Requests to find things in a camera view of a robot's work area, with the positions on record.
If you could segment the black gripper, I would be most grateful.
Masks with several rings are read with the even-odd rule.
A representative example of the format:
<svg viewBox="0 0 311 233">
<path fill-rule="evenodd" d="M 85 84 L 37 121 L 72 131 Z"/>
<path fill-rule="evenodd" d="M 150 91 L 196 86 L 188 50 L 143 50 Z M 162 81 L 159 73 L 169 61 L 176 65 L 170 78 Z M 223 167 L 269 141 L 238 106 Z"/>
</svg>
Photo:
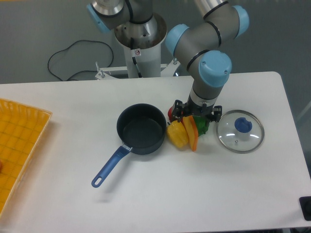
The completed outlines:
<svg viewBox="0 0 311 233">
<path fill-rule="evenodd" d="M 198 116 L 205 117 L 209 122 L 219 122 L 223 113 L 223 107 L 221 105 L 217 106 L 207 106 L 204 103 L 202 106 L 195 104 L 193 101 L 189 100 L 184 104 L 180 100 L 175 100 L 173 106 L 173 121 L 181 122 L 183 117 L 188 116 Z"/>
</svg>

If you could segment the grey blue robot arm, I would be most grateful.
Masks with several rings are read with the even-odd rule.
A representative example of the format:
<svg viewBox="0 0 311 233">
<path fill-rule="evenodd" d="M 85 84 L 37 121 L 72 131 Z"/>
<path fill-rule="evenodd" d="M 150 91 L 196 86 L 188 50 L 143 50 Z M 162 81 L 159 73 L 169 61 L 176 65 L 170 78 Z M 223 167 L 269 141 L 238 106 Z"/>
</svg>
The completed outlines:
<svg viewBox="0 0 311 233">
<path fill-rule="evenodd" d="M 94 0 L 87 10 L 98 29 L 113 31 L 123 46 L 129 78 L 160 76 L 162 44 L 193 77 L 187 102 L 175 101 L 170 121 L 200 116 L 217 122 L 222 109 L 215 102 L 232 70 L 219 47 L 248 29 L 249 16 L 226 0 L 197 0 L 195 5 L 203 23 L 193 29 L 179 24 L 168 30 L 150 0 Z"/>
</svg>

